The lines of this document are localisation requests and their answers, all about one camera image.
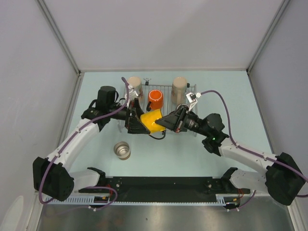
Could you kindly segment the yellow mug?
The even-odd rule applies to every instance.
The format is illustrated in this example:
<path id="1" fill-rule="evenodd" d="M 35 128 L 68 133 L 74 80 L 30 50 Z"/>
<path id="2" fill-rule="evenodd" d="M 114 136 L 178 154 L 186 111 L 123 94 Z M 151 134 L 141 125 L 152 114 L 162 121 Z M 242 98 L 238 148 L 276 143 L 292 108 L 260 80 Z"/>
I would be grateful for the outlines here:
<path id="1" fill-rule="evenodd" d="M 162 117 L 163 116 L 160 109 L 156 109 L 141 115 L 141 122 L 150 131 L 149 136 L 155 140 L 162 140 L 166 137 L 166 128 L 156 123 L 156 120 L 161 119 Z M 162 133 L 161 138 L 153 136 L 153 134 L 157 132 Z"/>

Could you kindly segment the orange mug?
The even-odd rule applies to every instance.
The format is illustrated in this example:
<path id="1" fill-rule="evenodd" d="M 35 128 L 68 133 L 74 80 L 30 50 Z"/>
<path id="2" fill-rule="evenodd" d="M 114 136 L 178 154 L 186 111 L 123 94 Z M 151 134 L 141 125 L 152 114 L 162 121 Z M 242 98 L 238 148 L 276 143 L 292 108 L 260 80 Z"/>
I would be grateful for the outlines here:
<path id="1" fill-rule="evenodd" d="M 160 90 L 151 90 L 148 93 L 146 111 L 161 109 L 164 104 L 164 95 Z"/>

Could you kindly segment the beige patterned mug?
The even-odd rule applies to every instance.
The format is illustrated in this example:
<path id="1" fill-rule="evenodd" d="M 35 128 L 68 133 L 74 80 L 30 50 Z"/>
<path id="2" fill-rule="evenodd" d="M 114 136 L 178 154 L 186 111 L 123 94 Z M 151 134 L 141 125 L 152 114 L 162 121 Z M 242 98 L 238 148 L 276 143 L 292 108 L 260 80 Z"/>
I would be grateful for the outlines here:
<path id="1" fill-rule="evenodd" d="M 176 77 L 173 80 L 171 88 L 171 101 L 175 105 L 185 103 L 186 96 L 185 92 L 187 90 L 187 80 L 184 77 Z"/>

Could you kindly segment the stainless steel cup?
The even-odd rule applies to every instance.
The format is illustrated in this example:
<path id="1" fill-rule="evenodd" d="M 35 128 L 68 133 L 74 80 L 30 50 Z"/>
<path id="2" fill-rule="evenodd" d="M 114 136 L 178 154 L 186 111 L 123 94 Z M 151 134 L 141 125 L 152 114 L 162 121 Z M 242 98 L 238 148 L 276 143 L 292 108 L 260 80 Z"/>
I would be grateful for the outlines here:
<path id="1" fill-rule="evenodd" d="M 130 146 L 125 141 L 120 141 L 114 146 L 114 153 L 120 160 L 126 160 L 130 157 Z"/>

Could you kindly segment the beige floral mug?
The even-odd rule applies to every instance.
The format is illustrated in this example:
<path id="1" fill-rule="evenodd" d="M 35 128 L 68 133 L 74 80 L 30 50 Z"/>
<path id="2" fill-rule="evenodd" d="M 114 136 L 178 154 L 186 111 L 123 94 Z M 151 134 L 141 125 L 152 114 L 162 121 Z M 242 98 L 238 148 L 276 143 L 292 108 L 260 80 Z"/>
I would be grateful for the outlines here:
<path id="1" fill-rule="evenodd" d="M 138 99 L 140 102 L 143 102 L 144 100 L 144 94 L 143 94 L 143 89 L 142 89 L 142 84 L 141 84 L 141 78 L 140 77 L 130 77 L 128 79 L 128 83 L 134 88 L 134 90 L 138 94 Z"/>

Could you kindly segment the dark grey mug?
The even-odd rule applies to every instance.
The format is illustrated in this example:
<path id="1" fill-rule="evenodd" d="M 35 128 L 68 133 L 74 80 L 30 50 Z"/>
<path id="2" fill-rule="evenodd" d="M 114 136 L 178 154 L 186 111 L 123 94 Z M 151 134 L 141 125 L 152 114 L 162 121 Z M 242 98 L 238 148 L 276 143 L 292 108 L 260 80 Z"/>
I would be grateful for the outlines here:
<path id="1" fill-rule="evenodd" d="M 178 110 L 178 109 L 181 108 L 181 107 L 188 108 L 188 104 L 186 104 L 186 103 L 181 103 L 181 104 L 177 105 L 176 110 Z"/>

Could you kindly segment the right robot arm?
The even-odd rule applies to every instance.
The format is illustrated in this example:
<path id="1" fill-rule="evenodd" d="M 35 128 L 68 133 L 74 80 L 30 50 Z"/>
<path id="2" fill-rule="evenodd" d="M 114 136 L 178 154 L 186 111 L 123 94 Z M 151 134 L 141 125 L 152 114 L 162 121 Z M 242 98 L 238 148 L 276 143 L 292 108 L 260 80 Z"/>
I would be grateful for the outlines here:
<path id="1" fill-rule="evenodd" d="M 177 110 L 157 119 L 161 125 L 175 133 L 190 130 L 205 136 L 204 148 L 209 152 L 233 159 L 253 169 L 253 172 L 237 168 L 229 169 L 222 188 L 233 193 L 238 188 L 267 192 L 282 205 L 290 205 L 298 196 L 306 180 L 294 159 L 287 153 L 267 154 L 249 150 L 223 132 L 225 126 L 220 114 L 212 113 L 200 119 L 195 113 L 181 105 Z"/>

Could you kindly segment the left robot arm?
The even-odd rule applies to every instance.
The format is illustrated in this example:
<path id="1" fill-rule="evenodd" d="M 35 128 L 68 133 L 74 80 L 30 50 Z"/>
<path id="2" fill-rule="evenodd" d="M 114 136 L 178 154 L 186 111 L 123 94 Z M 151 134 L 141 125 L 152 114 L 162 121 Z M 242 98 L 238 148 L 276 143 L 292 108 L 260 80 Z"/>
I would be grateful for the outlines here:
<path id="1" fill-rule="evenodd" d="M 123 120 L 129 134 L 150 134 L 142 123 L 144 114 L 140 107 L 138 93 L 126 84 L 125 102 L 117 102 L 118 92 L 112 86 L 102 86 L 98 96 L 81 115 L 73 132 L 47 157 L 37 157 L 33 162 L 34 188 L 39 192 L 39 200 L 46 204 L 45 194 L 58 201 L 66 200 L 74 190 L 91 187 L 95 192 L 106 188 L 103 172 L 89 167 L 75 176 L 70 168 L 87 143 L 99 134 L 111 119 Z"/>

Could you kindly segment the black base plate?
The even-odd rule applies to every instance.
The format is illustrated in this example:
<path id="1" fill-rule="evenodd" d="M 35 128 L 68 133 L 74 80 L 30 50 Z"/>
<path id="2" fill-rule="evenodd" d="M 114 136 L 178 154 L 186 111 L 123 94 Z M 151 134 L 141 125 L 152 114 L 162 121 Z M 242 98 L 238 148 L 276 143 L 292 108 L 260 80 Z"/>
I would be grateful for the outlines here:
<path id="1" fill-rule="evenodd" d="M 100 186 L 117 191 L 121 202 L 210 202 L 217 194 L 250 194 L 213 177 L 106 177 Z"/>

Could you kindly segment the aluminium frame rail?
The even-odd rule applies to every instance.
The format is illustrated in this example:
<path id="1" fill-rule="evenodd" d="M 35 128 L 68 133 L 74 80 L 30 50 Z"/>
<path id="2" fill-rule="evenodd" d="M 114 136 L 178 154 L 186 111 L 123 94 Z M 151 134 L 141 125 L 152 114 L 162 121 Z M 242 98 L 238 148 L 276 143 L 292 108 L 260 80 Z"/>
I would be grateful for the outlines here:
<path id="1" fill-rule="evenodd" d="M 40 174 L 33 175 L 34 188 L 37 191 L 64 201 L 73 191 L 92 193 L 99 187 L 105 187 L 108 184 L 112 188 L 124 193 L 131 188 L 138 190 L 206 190 L 207 194 L 235 193 L 237 189 L 256 190 L 267 192 L 270 195 L 296 196 L 298 190 L 291 182 L 282 180 L 265 180 L 258 178 L 252 180 L 248 178 L 248 173 L 244 174 L 244 179 L 225 175 L 222 178 L 213 177 L 111 177 L 105 176 L 104 172 L 95 172 L 89 170 L 86 173 L 75 173 L 70 176 L 67 172 L 60 174 L 49 173 L 46 177 Z"/>

